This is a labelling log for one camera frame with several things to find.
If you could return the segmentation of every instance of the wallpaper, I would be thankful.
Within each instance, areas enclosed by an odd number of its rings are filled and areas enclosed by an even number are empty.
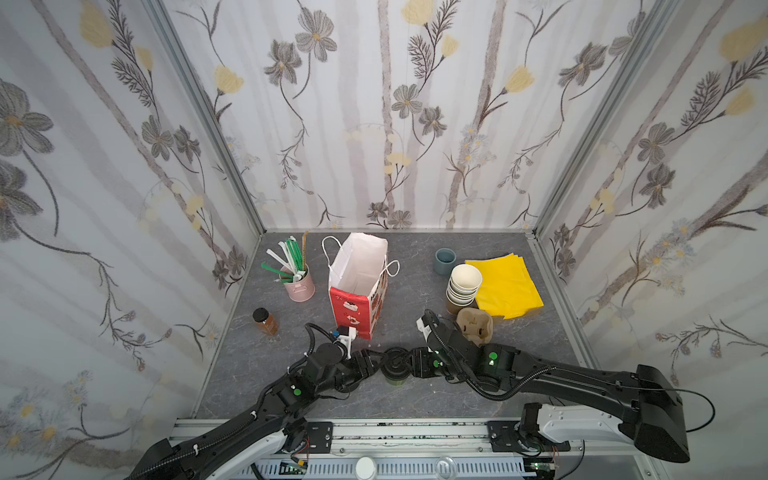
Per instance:
[[[652,2],[165,0],[267,227],[535,225]]]
[[[747,440],[768,423],[766,15],[683,2],[541,236],[603,368],[656,366],[715,403],[674,478],[768,466]]]
[[[122,478],[256,237],[140,4],[3,2],[0,44],[0,472]]]

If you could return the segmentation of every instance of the paper bag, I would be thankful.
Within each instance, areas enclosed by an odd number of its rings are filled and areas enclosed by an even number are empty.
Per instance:
[[[340,247],[336,259],[326,251],[326,240],[334,239]],[[337,326],[353,326],[357,335],[370,340],[381,314],[388,278],[400,271],[400,262],[387,263],[387,241],[366,233],[350,233],[339,242],[323,238],[323,252],[328,260],[328,295]],[[388,268],[397,263],[397,271]]]

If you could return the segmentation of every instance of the spice bottle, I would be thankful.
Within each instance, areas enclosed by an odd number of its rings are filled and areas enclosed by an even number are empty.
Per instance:
[[[267,335],[274,335],[277,333],[277,322],[275,317],[271,313],[266,311],[266,308],[257,308],[253,311],[253,321],[261,328]]]

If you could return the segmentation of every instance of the gray marble tabletop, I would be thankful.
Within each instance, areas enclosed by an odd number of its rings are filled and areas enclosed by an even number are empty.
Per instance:
[[[258,266],[267,260],[267,248],[287,233],[267,233],[246,279],[235,314],[220,347],[197,417],[228,419],[252,405],[269,381],[286,371],[308,345],[304,323],[335,326],[328,297],[328,266],[320,241],[324,233],[307,237],[307,263],[316,293],[304,303],[291,301],[273,273]],[[343,241],[347,233],[338,234]],[[432,271],[432,258],[440,247],[453,249],[459,262],[483,260],[516,253],[525,260],[544,309],[538,316],[507,320],[494,325],[493,342],[504,343],[559,362],[576,365],[576,358],[552,304],[544,280],[534,262],[523,233],[377,233],[389,241],[389,258],[400,260],[398,276],[390,279],[379,323],[372,340],[356,339],[353,348],[383,351],[391,346],[411,349],[424,345],[415,321],[425,308],[447,315],[447,279]],[[262,333],[251,319],[258,307],[268,309],[280,325],[277,334]],[[387,383],[381,373],[367,379],[347,400],[324,399],[308,415],[313,418],[408,418],[408,417],[493,417],[519,416],[526,402],[546,400],[533,394],[519,394],[506,402],[483,399],[467,385],[450,385],[443,378],[408,378],[401,386]]]

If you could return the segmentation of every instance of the yellow paper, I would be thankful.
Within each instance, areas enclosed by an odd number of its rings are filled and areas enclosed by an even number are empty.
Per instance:
[[[544,306],[525,261],[514,254],[491,260],[467,260],[482,273],[477,294],[480,310],[504,319],[517,318]]]

